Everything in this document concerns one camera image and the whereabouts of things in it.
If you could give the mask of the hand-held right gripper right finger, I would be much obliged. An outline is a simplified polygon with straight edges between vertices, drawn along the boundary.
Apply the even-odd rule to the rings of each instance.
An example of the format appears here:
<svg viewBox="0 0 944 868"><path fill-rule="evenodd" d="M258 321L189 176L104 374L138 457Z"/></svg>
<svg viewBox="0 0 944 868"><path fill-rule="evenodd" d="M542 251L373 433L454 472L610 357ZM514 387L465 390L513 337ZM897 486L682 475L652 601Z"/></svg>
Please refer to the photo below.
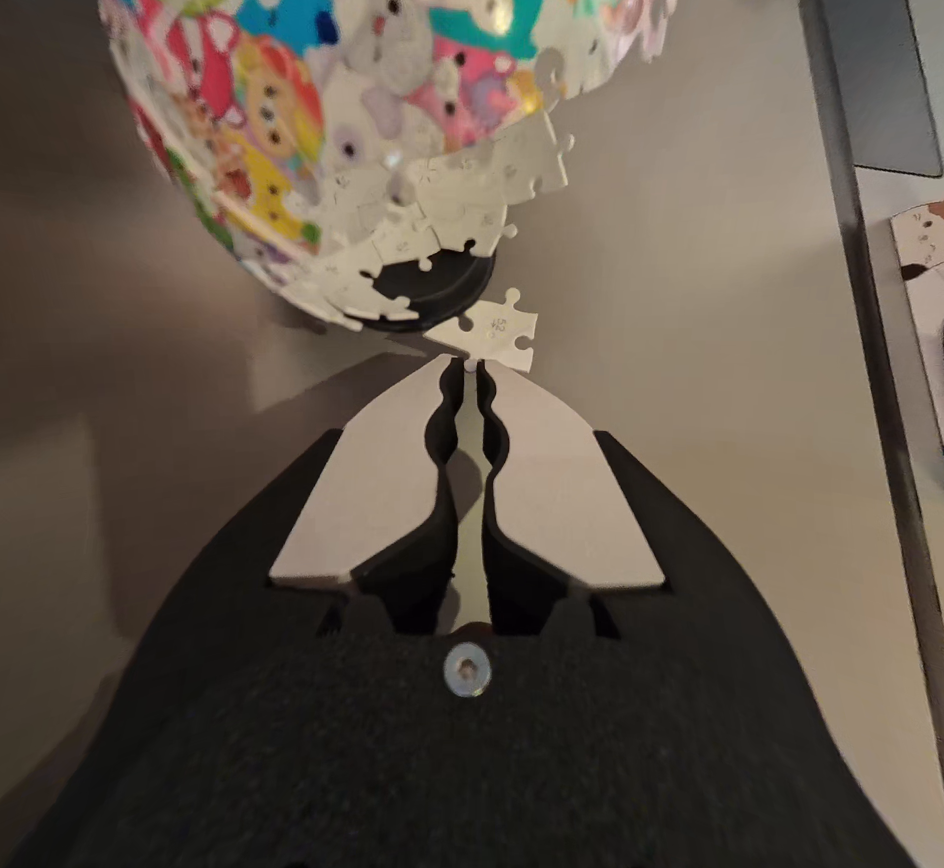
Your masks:
<svg viewBox="0 0 944 868"><path fill-rule="evenodd" d="M481 552L494 632L537 635L572 595L662 588L665 574L591 424L496 361L479 363L476 380L491 465Z"/></svg>

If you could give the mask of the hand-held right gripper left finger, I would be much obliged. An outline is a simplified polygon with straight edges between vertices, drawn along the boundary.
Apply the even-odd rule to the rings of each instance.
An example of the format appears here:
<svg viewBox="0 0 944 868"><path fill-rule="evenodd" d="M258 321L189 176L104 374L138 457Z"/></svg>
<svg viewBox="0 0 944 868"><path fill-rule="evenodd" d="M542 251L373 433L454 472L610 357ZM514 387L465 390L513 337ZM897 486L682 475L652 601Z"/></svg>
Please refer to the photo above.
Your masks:
<svg viewBox="0 0 944 868"><path fill-rule="evenodd" d="M350 419L269 570L271 583L375 596L397 631L434 634L457 556L446 467L463 401L462 360L436 357Z"/></svg>

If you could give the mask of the white puzzle piece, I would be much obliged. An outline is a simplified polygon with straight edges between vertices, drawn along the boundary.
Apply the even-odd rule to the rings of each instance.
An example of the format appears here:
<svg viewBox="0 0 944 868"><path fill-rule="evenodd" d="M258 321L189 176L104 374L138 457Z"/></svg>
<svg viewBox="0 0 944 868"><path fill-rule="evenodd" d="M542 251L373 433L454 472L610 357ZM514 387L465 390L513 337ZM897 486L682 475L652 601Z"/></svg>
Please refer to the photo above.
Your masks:
<svg viewBox="0 0 944 868"><path fill-rule="evenodd" d="M510 287L502 302L480 299L460 317L447 319L423 336L466 355L467 361L493 361L529 373L538 315L520 311L521 292Z"/></svg>

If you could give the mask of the round black ball stand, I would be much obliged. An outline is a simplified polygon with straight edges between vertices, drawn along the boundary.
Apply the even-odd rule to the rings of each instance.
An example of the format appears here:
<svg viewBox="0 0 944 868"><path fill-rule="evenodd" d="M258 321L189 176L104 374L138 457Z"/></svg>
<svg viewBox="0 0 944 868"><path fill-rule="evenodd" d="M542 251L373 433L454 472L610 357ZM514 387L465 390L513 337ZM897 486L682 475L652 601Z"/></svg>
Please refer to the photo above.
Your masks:
<svg viewBox="0 0 944 868"><path fill-rule="evenodd" d="M422 333L446 320L460 317L481 298L495 267L494 257L476 257L440 249L430 259L431 269L423 271L419 261L385 265L373 280L376 290L388 298L406 296L412 319L361 319L364 327L392 333Z"/></svg>

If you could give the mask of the colourful puzzle ball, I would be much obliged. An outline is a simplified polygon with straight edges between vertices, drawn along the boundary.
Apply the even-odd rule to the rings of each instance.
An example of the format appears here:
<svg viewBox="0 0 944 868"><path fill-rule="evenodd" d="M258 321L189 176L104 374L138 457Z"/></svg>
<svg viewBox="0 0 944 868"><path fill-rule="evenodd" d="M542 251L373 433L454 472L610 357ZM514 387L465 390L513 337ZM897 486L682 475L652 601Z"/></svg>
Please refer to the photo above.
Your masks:
<svg viewBox="0 0 944 868"><path fill-rule="evenodd" d="M557 102L678 0L97 0L138 133L206 230L314 319L412 319L375 289L440 249L494 257L567 185Z"/></svg>

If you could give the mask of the puzzle box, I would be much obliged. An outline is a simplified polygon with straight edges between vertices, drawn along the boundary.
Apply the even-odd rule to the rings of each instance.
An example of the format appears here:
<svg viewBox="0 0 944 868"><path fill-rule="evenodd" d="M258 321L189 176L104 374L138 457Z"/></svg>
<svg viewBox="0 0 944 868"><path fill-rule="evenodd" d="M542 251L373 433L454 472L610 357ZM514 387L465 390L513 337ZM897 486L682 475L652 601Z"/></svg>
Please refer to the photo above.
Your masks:
<svg viewBox="0 0 944 868"><path fill-rule="evenodd" d="M899 269L923 370L943 439L943 201L891 218Z"/></svg>

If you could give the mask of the grey rounded pad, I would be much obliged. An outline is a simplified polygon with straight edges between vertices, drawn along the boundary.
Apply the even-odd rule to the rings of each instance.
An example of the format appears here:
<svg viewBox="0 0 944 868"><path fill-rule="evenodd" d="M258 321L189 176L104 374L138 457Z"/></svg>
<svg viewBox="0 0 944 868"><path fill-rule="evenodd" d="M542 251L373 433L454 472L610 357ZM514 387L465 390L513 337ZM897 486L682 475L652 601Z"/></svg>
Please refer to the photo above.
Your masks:
<svg viewBox="0 0 944 868"><path fill-rule="evenodd" d="M909 0L821 0L855 166L942 176Z"/></svg>

